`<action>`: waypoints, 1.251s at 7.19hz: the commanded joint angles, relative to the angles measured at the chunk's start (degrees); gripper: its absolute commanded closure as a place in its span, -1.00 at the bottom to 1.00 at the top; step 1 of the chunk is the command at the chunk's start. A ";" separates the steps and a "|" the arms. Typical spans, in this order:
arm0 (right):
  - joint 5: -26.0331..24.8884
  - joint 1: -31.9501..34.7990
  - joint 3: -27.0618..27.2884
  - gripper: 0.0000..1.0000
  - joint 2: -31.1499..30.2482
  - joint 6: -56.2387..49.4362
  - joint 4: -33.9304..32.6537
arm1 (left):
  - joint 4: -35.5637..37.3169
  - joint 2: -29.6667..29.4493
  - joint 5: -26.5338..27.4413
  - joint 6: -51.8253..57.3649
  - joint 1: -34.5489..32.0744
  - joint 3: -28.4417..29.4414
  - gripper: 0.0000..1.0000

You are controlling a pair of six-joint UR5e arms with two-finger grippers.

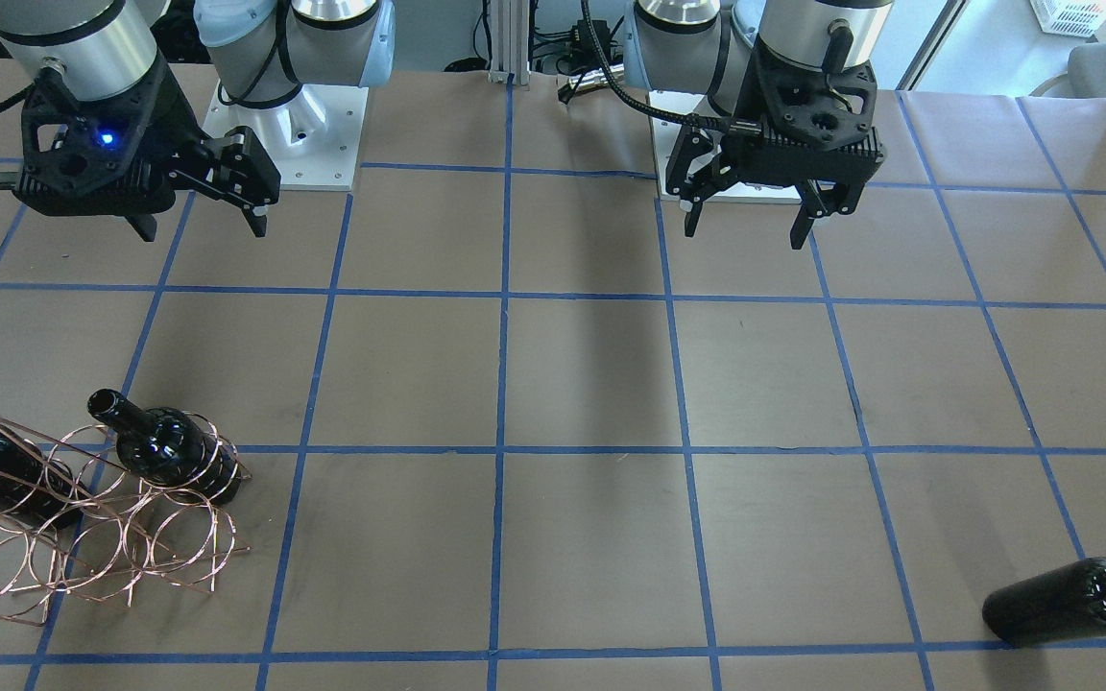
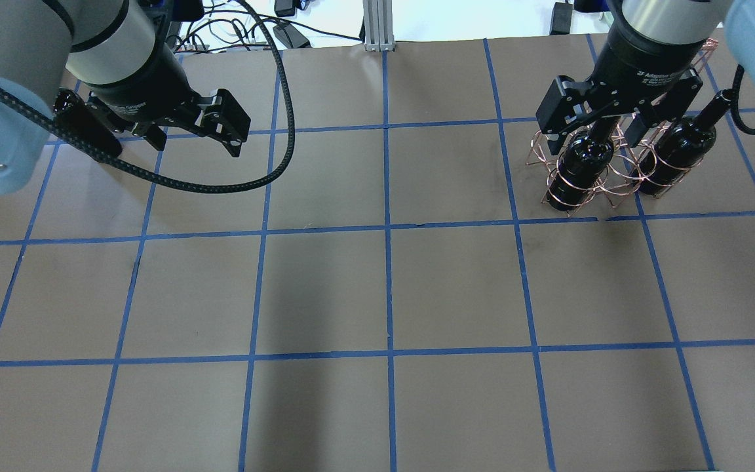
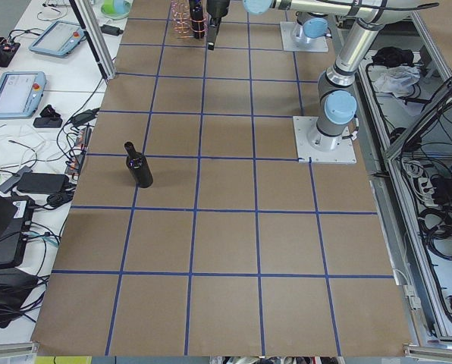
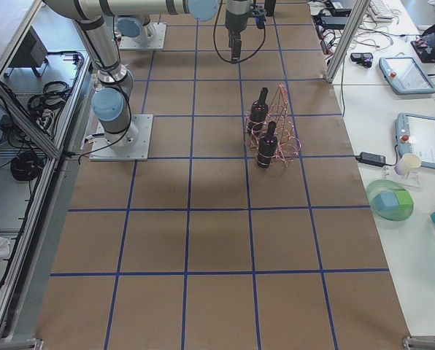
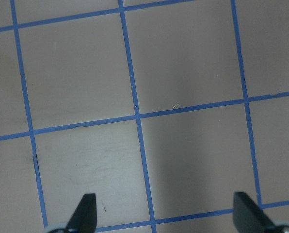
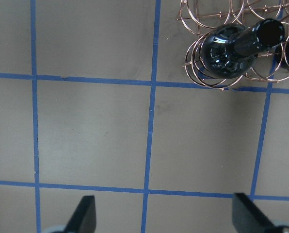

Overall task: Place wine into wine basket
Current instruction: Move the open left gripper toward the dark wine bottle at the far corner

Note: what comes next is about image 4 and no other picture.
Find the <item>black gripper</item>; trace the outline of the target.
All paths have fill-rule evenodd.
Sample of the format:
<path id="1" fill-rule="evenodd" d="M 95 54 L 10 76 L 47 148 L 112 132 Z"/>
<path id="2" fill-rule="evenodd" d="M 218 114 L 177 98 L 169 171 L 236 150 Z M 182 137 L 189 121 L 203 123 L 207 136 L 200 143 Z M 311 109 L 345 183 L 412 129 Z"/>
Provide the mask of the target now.
<path id="1" fill-rule="evenodd" d="M 247 27 L 249 17 L 248 0 L 227 0 L 225 25 L 228 29 L 228 47 L 231 47 L 231 62 L 238 63 L 240 60 L 242 40 L 240 34 Z"/>

